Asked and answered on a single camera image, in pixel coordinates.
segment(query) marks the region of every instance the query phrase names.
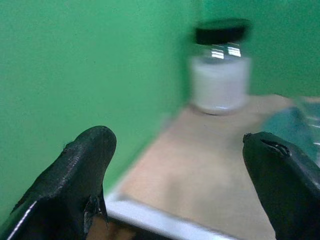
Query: black lid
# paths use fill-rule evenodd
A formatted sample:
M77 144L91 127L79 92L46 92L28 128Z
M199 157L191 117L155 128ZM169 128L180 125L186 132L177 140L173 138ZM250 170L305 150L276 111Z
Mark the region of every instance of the black lid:
M201 45L226 44L244 38L250 21L242 18L227 18L200 23L195 28L195 42Z

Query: white substance in jar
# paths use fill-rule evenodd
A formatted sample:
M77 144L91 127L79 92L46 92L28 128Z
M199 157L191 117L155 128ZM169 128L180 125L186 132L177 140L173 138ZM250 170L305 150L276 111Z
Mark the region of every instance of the white substance in jar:
M219 63L195 56L191 61L192 100L201 111L223 115L241 108L247 101L250 58L234 57Z

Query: blue-green object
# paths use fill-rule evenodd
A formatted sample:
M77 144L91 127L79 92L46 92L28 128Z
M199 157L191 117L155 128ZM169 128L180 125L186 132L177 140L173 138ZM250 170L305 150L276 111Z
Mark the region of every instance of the blue-green object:
M311 131L304 122L304 116L297 107L288 107L277 112L261 126L261 130L297 145L316 162L317 148L313 144Z

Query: table surface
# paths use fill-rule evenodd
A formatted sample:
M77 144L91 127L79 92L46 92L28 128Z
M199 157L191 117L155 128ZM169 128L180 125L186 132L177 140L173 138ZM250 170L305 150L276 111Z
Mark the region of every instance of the table surface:
M278 95L250 96L227 116L185 108L142 154L120 189L127 197L244 240L274 240L242 157L245 133L292 105Z

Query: green wall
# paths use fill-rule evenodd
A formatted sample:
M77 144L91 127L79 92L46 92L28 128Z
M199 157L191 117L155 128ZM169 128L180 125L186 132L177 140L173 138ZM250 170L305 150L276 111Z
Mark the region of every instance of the green wall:
M0 223L64 145L110 127L119 179L186 102L195 0L0 2Z
M202 18L252 20L251 93L320 95L320 1L203 0Z

